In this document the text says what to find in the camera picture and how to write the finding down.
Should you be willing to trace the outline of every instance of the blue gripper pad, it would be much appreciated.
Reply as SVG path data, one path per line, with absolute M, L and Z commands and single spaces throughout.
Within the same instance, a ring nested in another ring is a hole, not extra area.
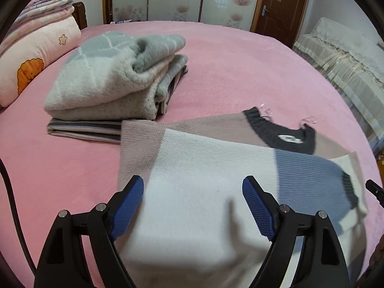
M 260 233 L 272 241 L 275 236 L 273 217 L 248 178 L 243 180 L 243 196 Z
M 127 194 L 113 216 L 112 230 L 109 233 L 113 241 L 115 241 L 117 237 L 123 235 L 127 230 L 129 222 L 131 222 L 141 198 L 143 197 L 143 193 L 144 181 L 141 177 L 137 177 L 131 191 Z

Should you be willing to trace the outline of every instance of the black cable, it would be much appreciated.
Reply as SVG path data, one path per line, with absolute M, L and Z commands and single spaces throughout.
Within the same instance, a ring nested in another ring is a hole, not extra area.
M 36 266 L 33 263 L 31 254 L 29 253 L 28 247 L 26 245 L 25 238 L 22 232 L 22 227 L 20 225 L 19 215 L 17 214 L 15 196 L 13 195 L 11 180 L 9 179 L 8 172 L 6 171 L 5 165 L 3 164 L 3 161 L 1 160 L 1 158 L 0 158 L 0 174 L 3 177 L 6 192 L 8 194 L 9 205 L 11 207 L 11 212 L 12 212 L 12 218 L 15 224 L 17 236 L 19 237 L 20 245 L 22 246 L 24 256 L 28 262 L 29 267 L 31 268 L 33 275 L 36 275 Z

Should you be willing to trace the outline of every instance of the wooden door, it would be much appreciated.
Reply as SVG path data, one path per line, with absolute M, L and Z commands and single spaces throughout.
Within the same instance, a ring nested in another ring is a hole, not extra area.
M 256 33 L 278 39 L 292 47 L 306 0 L 263 0 Z

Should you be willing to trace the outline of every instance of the pink bedsheet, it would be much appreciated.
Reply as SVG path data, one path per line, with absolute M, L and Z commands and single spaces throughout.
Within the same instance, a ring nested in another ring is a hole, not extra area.
M 172 96 L 161 122 L 240 112 L 266 103 L 274 121 L 293 129 L 315 116 L 314 126 L 350 151 L 357 151 L 365 179 L 381 183 L 364 133 L 333 87 L 307 62 L 280 42 L 242 30 L 200 23 L 137 22 L 89 27 L 83 40 L 107 30 L 139 36 L 179 33 L 189 72 Z M 0 115 L 0 157 L 15 192 L 20 221 L 37 264 L 57 213 L 89 211 L 116 191 L 118 145 L 86 142 L 46 133 L 50 120 L 43 100 L 70 53 L 45 69 Z M 365 266 L 384 233 L 384 211 L 366 194 L 368 248 Z M 85 244 L 89 254 L 90 246 Z M 5 188 L 0 184 L 0 250 L 26 285 L 33 276 L 20 248 Z M 90 258 L 95 285 L 101 281 Z

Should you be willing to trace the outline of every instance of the orange lion print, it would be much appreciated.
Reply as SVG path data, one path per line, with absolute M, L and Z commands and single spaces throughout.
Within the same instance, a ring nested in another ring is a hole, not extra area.
M 26 60 L 17 71 L 17 85 L 19 95 L 28 84 L 44 69 L 44 62 L 41 58 Z

